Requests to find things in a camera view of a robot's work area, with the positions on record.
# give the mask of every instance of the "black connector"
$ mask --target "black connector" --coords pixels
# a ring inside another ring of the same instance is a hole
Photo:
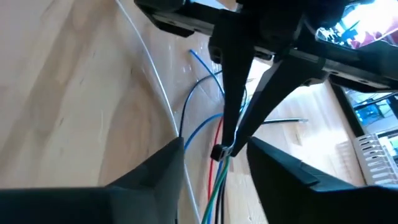
[[[225,159],[227,156],[231,154],[232,150],[226,146],[221,144],[217,144],[211,150],[210,157],[215,161],[219,162]]]

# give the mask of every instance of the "red wire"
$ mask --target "red wire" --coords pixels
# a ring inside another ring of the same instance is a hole
[[[218,123],[218,127],[217,127],[217,131],[216,131],[216,136],[214,137],[214,144],[213,146],[215,146],[217,144],[218,141],[218,135],[220,133],[220,129],[221,129],[221,124],[223,123],[223,117],[221,117],[219,123]],[[210,159],[210,170],[209,170],[209,181],[208,181],[208,188],[207,188],[207,200],[210,200],[210,196],[211,196],[211,180],[213,179],[213,166],[214,166],[214,160]]]

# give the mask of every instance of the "wood grain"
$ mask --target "wood grain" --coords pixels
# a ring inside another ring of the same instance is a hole
[[[133,1],[122,1],[152,55],[176,122],[192,85],[213,71],[208,37],[187,39],[156,29]],[[135,168],[174,137],[155,71],[138,36],[113,0],[5,0],[0,3],[0,187],[105,185]],[[257,77],[261,71],[253,70]],[[183,136],[222,110],[214,81],[195,90]],[[256,136],[355,185],[363,179],[352,133],[328,84],[300,88]],[[201,213],[206,205],[208,155],[216,121],[186,154]],[[263,223],[246,156],[228,175],[229,223]],[[193,223],[186,191],[182,223]]]

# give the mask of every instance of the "green wire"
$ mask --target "green wire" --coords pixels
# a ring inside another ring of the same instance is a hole
[[[229,156],[225,159],[224,169],[223,169],[223,171],[221,171],[219,179],[214,184],[214,190],[211,193],[209,203],[207,203],[205,214],[203,216],[203,219],[201,220],[201,224],[206,224],[206,222],[207,222],[207,216],[210,214],[211,205],[213,204],[213,202],[217,196],[218,189],[220,188],[220,185],[223,183],[226,173],[228,172],[228,167],[229,167]]]

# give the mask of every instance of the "white wire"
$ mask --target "white wire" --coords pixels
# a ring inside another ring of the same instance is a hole
[[[119,0],[115,0],[115,1],[116,1],[116,4],[118,4],[119,8],[122,10],[123,14],[126,16],[127,20],[130,22],[132,28],[136,31],[136,34],[137,34],[142,46],[144,47],[144,50],[145,50],[146,54],[148,55],[150,64],[152,65],[152,68],[155,71],[156,79],[158,81],[160,89],[162,90],[162,95],[163,95],[164,100],[165,100],[166,105],[167,105],[167,113],[168,113],[169,119],[170,119],[170,121],[172,123],[172,126],[174,127],[174,135],[177,137],[178,136],[178,128],[177,128],[177,125],[176,125],[175,120],[174,120],[172,108],[170,106],[169,99],[167,98],[166,91],[164,90],[162,81],[160,80],[159,74],[157,73],[157,70],[156,70],[156,67],[155,67],[155,63],[154,63],[152,57],[150,56],[148,48],[147,48],[144,40],[142,39],[142,37],[141,37],[136,25],[134,25],[134,23],[132,22],[132,19],[130,18],[129,14],[124,9],[123,5],[121,4],[121,2]],[[184,176],[185,176],[185,178],[184,178],[185,179],[185,184],[187,185],[187,189],[188,189],[188,194],[189,194],[189,198],[190,198],[190,201],[191,201],[191,205],[192,205],[193,211],[195,212],[196,221],[197,221],[197,223],[200,223],[199,210],[198,210],[198,207],[197,207],[197,203],[195,201],[195,195],[193,193],[193,189],[192,189],[192,185],[191,185],[191,182],[190,182],[190,178],[189,178],[188,169],[187,169],[187,165],[186,164],[184,164]]]

